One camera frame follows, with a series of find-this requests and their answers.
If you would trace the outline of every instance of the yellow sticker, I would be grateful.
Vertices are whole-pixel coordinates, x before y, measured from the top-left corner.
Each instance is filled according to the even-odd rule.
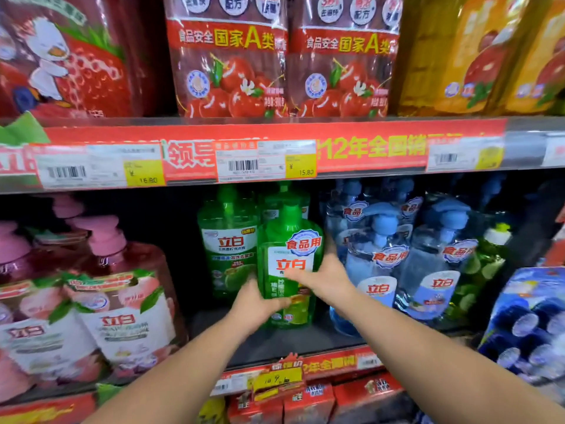
[[[316,155],[287,155],[286,178],[314,178],[316,170]]]
[[[277,394],[279,394],[279,389],[273,388],[272,390],[267,390],[267,391],[264,391],[262,393],[255,395],[255,398],[253,400],[258,402],[260,400],[265,400],[265,399],[271,398],[273,396],[276,396]]]
[[[124,162],[129,187],[165,186],[161,160],[129,160]]]
[[[500,167],[504,158],[504,148],[498,146],[490,146],[481,149],[478,154],[478,162],[475,166],[476,170],[495,170]]]
[[[292,384],[302,380],[302,368],[291,367],[289,369],[274,370],[260,374],[253,381],[253,391],[264,388],[278,387],[279,385]]]

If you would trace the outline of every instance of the supermarket shelf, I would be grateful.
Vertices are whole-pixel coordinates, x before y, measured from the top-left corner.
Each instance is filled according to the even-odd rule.
[[[216,323],[227,311],[228,309],[219,309],[197,313],[189,325],[190,337],[197,336]],[[469,330],[449,323],[441,331],[453,338],[470,339],[472,336]],[[248,379],[269,369],[271,364],[289,353],[296,353],[301,357],[306,380],[382,366],[361,338],[336,332],[327,309],[324,309],[317,313],[310,326],[276,331],[261,329],[252,334],[233,355],[212,395],[230,395],[244,391]]]
[[[309,145],[308,151],[316,155],[311,160],[315,165],[309,167],[315,168],[317,178],[431,172],[430,149],[437,153],[438,149],[448,149],[445,144],[451,145],[445,151],[459,152],[460,157],[457,163],[436,167],[434,172],[485,169],[486,165],[470,166],[459,161],[463,159],[461,156],[478,152],[481,146],[492,146],[493,142],[503,151],[487,168],[523,170],[565,166],[565,157],[556,152],[556,146],[565,143],[562,117],[327,119],[324,122],[293,118],[266,123],[230,120],[230,123],[215,124],[165,117],[53,119],[42,121],[41,125],[48,142],[24,142],[18,146],[0,143],[0,193],[211,184],[219,180],[218,151],[241,151],[242,144],[275,146],[280,141],[292,146]],[[277,151],[285,161],[286,154],[295,154],[285,151],[300,153],[301,150]],[[86,167],[86,170],[69,176],[53,170],[58,167],[64,170]],[[306,173],[304,177],[291,177],[285,173],[286,178],[314,176]],[[285,173],[283,177],[276,172],[247,180],[281,179]],[[242,178],[222,180],[238,182]]]

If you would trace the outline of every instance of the strawberry illustration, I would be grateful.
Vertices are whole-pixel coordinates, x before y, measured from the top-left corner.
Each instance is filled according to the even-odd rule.
[[[94,116],[133,116],[125,56],[111,43],[107,30],[58,28],[71,52],[60,62],[68,75],[56,78],[63,100]]]

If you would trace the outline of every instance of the pink dish soap bottle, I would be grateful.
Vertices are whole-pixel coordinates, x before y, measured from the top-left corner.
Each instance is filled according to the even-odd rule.
[[[165,254],[128,242],[113,215],[79,217],[92,232],[92,255],[67,274],[70,296],[82,321],[119,377],[143,373],[186,339]]]
[[[0,349],[41,387],[98,379],[102,357],[63,290],[68,252],[32,249],[17,227],[0,221]]]
[[[70,193],[38,195],[53,199],[53,213],[56,221],[47,229],[28,228],[36,247],[62,247],[68,250],[90,254],[87,244],[88,231],[74,226],[74,218],[84,213],[84,204]]]

